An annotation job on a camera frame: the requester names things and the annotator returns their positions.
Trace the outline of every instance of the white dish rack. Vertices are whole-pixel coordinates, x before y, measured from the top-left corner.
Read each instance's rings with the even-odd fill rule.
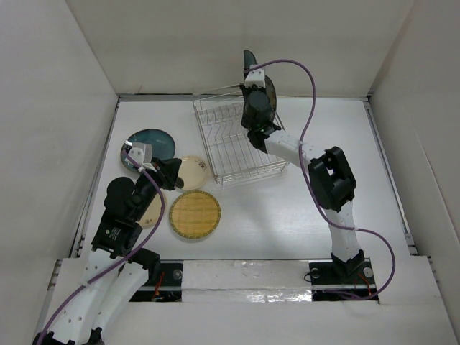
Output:
[[[239,86],[194,95],[193,108],[206,155],[218,184],[281,173],[288,162],[253,148],[241,125],[244,99]],[[284,129],[276,114],[275,123]]]

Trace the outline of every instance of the rack wire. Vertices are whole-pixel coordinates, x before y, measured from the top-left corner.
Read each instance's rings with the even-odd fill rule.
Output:
[[[193,108],[209,165],[218,184],[281,173],[285,160],[253,148],[241,125],[244,99],[239,86],[195,94]],[[278,114],[275,123],[284,129]]]

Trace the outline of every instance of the black wire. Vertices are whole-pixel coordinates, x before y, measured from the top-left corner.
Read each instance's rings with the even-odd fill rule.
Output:
[[[308,280],[307,277],[310,275],[310,273],[307,273],[306,275],[303,276],[303,279],[306,281],[306,282],[309,282],[311,284],[311,280]]]

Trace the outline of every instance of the dark teal plate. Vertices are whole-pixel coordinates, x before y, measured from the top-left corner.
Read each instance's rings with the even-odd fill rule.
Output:
[[[129,151],[133,142],[143,142],[144,144],[152,145],[152,157],[160,158],[161,160],[169,160],[174,158],[175,143],[174,139],[161,129],[143,129],[140,132],[134,133],[123,143],[121,148],[120,157],[123,165],[136,172],[136,168],[124,160],[121,156],[123,151]]]

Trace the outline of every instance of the beige plate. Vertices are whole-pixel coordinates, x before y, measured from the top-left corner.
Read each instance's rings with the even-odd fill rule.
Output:
[[[203,187],[209,177],[208,165],[196,156],[181,158],[179,177],[184,181],[183,190],[195,190]]]
[[[197,190],[177,198],[170,209],[175,232],[188,239],[208,236],[221,220],[221,207],[209,193]]]
[[[165,198],[165,210],[166,210],[167,199],[164,193],[163,193],[163,197]],[[155,225],[155,222],[158,220],[158,217],[160,217],[160,212],[161,212],[161,199],[158,195],[156,195],[153,198],[152,202],[150,203],[148,209],[145,211],[141,220],[138,221],[139,225],[144,229],[153,227]]]

